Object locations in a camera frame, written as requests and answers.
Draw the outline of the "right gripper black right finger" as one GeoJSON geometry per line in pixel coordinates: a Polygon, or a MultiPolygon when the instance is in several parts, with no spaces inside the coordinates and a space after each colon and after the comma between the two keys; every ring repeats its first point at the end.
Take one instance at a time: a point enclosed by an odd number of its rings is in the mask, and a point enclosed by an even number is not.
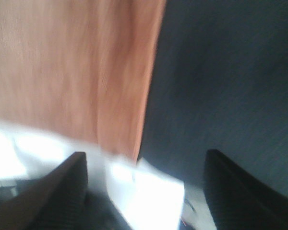
{"type": "Polygon", "coordinates": [[[206,153],[204,195],[218,230],[288,230],[288,198],[216,149],[206,153]]]}

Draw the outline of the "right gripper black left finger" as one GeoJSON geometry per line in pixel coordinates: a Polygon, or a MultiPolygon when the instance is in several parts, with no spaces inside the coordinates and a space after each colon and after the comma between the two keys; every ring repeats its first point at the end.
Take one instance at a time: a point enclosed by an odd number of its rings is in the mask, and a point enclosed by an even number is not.
{"type": "Polygon", "coordinates": [[[72,230],[88,186],[84,152],[75,152],[51,173],[0,205],[0,230],[72,230]]]}

